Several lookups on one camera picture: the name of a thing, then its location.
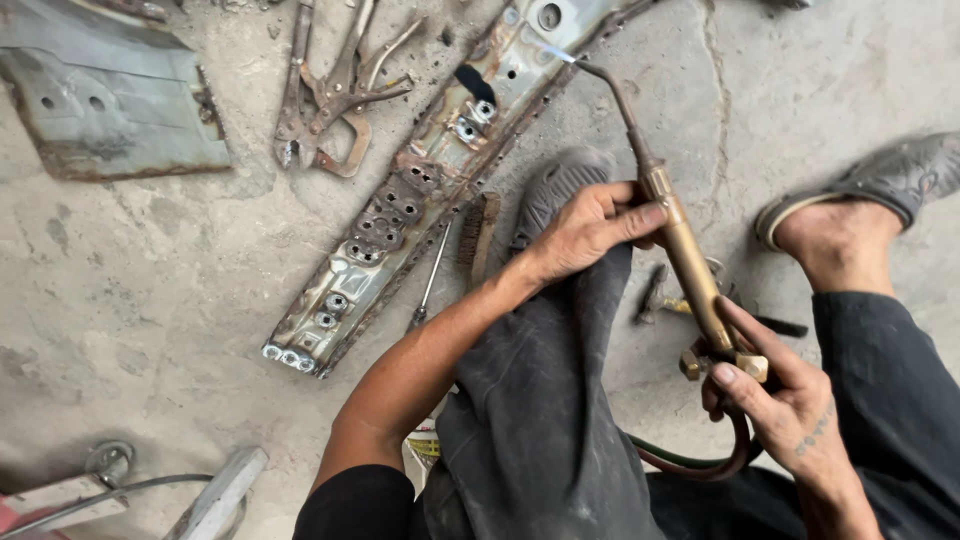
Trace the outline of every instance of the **foot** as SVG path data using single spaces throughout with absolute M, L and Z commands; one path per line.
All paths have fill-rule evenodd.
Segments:
M 902 230 L 900 217 L 884 205 L 851 200 L 799 209 L 777 227 L 775 238 L 815 292 L 894 296 L 887 248 Z
M 909 229 L 921 207 L 960 190 L 960 132 L 930 135 L 886 148 L 830 184 L 785 195 L 757 217 L 756 236 L 781 251 L 778 227 L 793 213 L 825 202 L 874 201 Z
M 592 147 L 561 151 L 527 186 L 511 253 L 526 249 L 578 189 L 612 182 L 612 175 L 613 156 L 606 152 Z

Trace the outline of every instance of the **screwdriver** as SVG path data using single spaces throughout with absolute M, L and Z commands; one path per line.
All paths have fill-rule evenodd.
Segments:
M 446 238 L 450 235 L 450 224 L 446 224 L 446 231 L 444 231 L 444 239 L 440 241 L 440 250 L 437 251 L 437 260 L 433 261 L 433 271 L 430 272 L 430 280 L 426 283 L 426 290 L 423 292 L 423 300 L 420 302 L 420 305 L 414 309 L 414 316 L 410 319 L 410 326 L 407 327 L 407 333 L 410 333 L 414 328 L 423 324 L 423 321 L 426 320 L 426 300 L 430 297 L 430 289 L 433 288 L 433 279 L 437 277 L 437 268 L 440 268 L 440 258 L 444 255 L 444 246 L 446 245 Z

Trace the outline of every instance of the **drilled hole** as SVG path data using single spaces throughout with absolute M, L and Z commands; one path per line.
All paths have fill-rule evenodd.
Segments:
M 540 9 L 540 16 L 537 17 L 537 20 L 540 22 L 543 30 L 551 32 L 560 25 L 562 18 L 563 14 L 560 11 L 560 6 L 547 4 Z

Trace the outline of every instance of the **locking pliers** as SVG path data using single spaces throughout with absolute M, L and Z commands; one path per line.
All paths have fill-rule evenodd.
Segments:
M 287 84 L 274 140 L 276 158 L 284 168 L 296 159 L 300 168 L 314 165 L 342 177 L 353 176 L 372 138 L 365 106 L 413 89 L 410 77 L 406 75 L 384 86 L 374 88 L 373 84 L 383 62 L 417 30 L 426 17 L 415 16 L 406 30 L 372 51 L 366 43 L 365 34 L 375 4 L 376 0 L 361 0 L 358 3 L 340 57 L 327 75 L 316 79 L 305 61 L 314 0 L 300 0 Z M 338 118 L 343 118 L 356 132 L 353 146 L 343 163 L 319 147 L 321 134 Z

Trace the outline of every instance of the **hammer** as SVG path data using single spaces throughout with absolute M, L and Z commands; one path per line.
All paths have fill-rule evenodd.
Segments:
M 688 315 L 692 314 L 690 304 L 685 299 L 667 296 L 664 293 L 664 288 L 666 288 L 666 280 L 669 274 L 670 271 L 666 264 L 661 264 L 654 271 L 654 275 L 650 280 L 650 284 L 647 285 L 647 290 L 643 295 L 643 302 L 640 304 L 640 310 L 634 317 L 634 324 L 653 325 L 656 322 L 654 319 L 654 314 L 661 309 L 666 309 L 675 313 L 686 313 Z M 736 283 L 731 283 L 731 290 L 728 296 L 738 306 L 742 307 L 741 303 L 738 301 L 739 294 L 738 291 L 736 291 Z M 758 323 L 780 335 L 799 338 L 806 337 L 806 335 L 810 332 L 810 328 L 804 325 L 782 321 L 773 317 L 764 317 L 763 315 L 757 315 L 755 313 L 751 313 L 750 315 L 754 317 Z

